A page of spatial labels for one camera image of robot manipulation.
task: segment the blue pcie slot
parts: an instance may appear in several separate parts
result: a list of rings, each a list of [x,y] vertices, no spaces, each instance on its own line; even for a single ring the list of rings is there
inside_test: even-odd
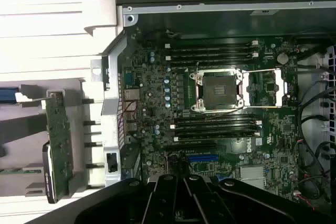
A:
[[[194,155],[189,156],[190,162],[211,162],[211,161],[218,161],[217,154],[204,154],[204,155]]]

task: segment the motherboard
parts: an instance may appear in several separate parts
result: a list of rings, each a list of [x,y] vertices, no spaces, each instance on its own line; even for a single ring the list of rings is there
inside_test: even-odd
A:
[[[297,53],[283,37],[261,37],[147,42],[125,55],[119,127],[140,146],[143,181],[164,173],[235,178],[291,199]]]

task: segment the circuit board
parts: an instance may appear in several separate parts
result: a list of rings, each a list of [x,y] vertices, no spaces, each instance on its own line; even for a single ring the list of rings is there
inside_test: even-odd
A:
[[[251,40],[244,38],[238,45]],[[137,136],[141,141],[144,181],[151,175],[164,173],[204,175],[214,183],[231,177],[291,199],[298,177],[298,153],[293,150],[298,132],[296,47],[282,37],[253,40],[258,41],[253,49],[257,54],[248,59],[230,56],[241,52],[229,54],[227,49],[230,60],[211,58],[212,50],[221,51],[225,46],[236,49],[225,39],[176,40],[165,45],[139,46],[127,56],[121,68],[124,108],[127,101],[136,104],[125,112],[125,134]],[[175,49],[179,55],[172,58]],[[285,64],[278,60],[279,54],[288,56]],[[207,78],[204,80],[211,82],[213,76],[218,76],[217,69],[237,68],[255,71],[249,76],[249,100],[255,107],[263,108],[240,108],[227,114],[203,114],[191,109],[200,93],[190,78],[191,73],[211,69],[215,73],[204,75]],[[287,93],[279,108],[266,108],[276,102],[277,85],[272,69],[281,69],[281,77],[287,83]],[[220,96],[228,85],[214,84],[214,94]],[[216,102],[204,97],[208,104]],[[200,137],[201,129],[208,134]]]
[[[72,178],[70,125],[61,92],[51,93],[45,103],[52,171],[50,179],[55,192],[52,202],[57,202],[68,194],[68,182]]]

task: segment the cpu socket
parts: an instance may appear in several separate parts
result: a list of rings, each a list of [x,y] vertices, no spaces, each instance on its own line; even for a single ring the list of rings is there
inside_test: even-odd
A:
[[[276,103],[270,106],[253,106],[250,104],[249,74],[264,71],[275,73]],[[208,69],[198,70],[189,77],[195,81],[196,90],[196,104],[191,106],[191,110],[200,113],[231,112],[247,107],[279,108],[282,106],[282,97],[287,93],[287,83],[281,78],[280,69]]]

